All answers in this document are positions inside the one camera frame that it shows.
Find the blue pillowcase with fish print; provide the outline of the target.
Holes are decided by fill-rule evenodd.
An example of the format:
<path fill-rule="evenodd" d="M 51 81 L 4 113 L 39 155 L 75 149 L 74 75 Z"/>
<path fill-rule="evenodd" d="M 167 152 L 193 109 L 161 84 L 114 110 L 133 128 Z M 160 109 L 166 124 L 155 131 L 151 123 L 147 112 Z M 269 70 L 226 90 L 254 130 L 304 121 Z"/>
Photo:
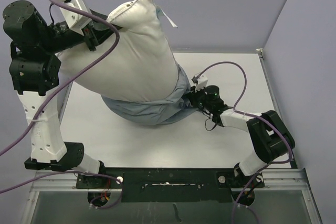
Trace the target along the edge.
<path fill-rule="evenodd" d="M 191 85 L 184 69 L 177 65 L 178 80 L 173 92 L 165 99 L 151 102 L 126 102 L 102 96 L 105 105 L 116 115 L 130 122 L 155 126 L 176 123 L 194 112 L 187 94 Z"/>

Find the white pillow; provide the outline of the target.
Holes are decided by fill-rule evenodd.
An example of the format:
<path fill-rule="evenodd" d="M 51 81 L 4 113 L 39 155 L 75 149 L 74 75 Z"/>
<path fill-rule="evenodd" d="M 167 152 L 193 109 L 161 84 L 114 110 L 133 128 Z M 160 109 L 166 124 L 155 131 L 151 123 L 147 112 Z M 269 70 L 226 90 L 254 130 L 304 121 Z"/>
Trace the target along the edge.
<path fill-rule="evenodd" d="M 114 9 L 107 22 L 120 26 L 116 48 L 75 82 L 113 100 L 151 102 L 168 97 L 178 67 L 154 0 L 133 0 Z"/>

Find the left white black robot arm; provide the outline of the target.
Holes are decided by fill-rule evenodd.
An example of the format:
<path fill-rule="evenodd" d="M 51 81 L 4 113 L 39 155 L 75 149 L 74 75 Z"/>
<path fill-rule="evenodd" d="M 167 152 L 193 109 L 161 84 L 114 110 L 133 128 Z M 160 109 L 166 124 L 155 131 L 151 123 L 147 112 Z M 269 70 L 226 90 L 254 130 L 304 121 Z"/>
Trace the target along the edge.
<path fill-rule="evenodd" d="M 67 21 L 46 23 L 35 6 L 25 0 L 8 4 L 3 19 L 4 32 L 12 40 L 9 73 L 25 110 L 25 134 L 30 135 L 32 145 L 25 168 L 49 168 L 59 173 L 74 170 L 88 176 L 94 187 L 104 186 L 104 163 L 88 156 L 82 143 L 62 139 L 57 94 L 64 85 L 59 83 L 61 62 L 57 53 L 79 44 L 94 51 L 120 27 L 109 25 L 106 15 L 88 10 L 88 23 L 75 32 Z"/>

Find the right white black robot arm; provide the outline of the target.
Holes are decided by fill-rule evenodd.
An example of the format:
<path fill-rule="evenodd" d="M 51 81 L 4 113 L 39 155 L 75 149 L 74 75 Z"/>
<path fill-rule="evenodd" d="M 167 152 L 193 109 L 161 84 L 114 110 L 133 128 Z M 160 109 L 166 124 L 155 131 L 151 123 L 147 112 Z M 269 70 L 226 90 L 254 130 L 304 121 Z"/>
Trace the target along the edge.
<path fill-rule="evenodd" d="M 198 91 L 193 86 L 186 97 L 192 107 L 208 116 L 214 127 L 231 127 L 249 134 L 253 151 L 234 167 L 234 182 L 238 186 L 247 186 L 254 174 L 278 157 L 286 153 L 292 155 L 295 141 L 276 111 L 260 114 L 236 111 L 225 104 L 219 87 L 214 85 Z"/>

